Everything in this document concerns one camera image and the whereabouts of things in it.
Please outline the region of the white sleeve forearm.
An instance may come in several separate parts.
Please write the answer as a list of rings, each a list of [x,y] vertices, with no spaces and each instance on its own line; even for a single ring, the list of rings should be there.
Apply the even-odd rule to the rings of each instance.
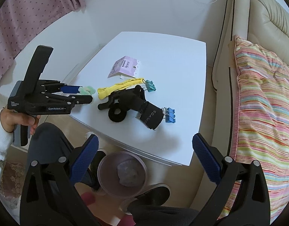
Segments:
[[[5,124],[5,117],[3,117],[3,110],[0,110],[0,194],[2,194],[2,175],[5,168],[6,157],[10,145],[13,143],[13,125]]]

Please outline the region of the person left hand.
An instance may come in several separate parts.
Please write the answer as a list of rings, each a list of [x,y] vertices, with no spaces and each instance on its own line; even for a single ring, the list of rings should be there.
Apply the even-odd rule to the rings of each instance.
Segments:
[[[0,122],[6,132],[13,132],[16,125],[30,127],[30,135],[34,135],[41,116],[32,117],[24,113],[17,113],[7,108],[3,108],[0,113]]]

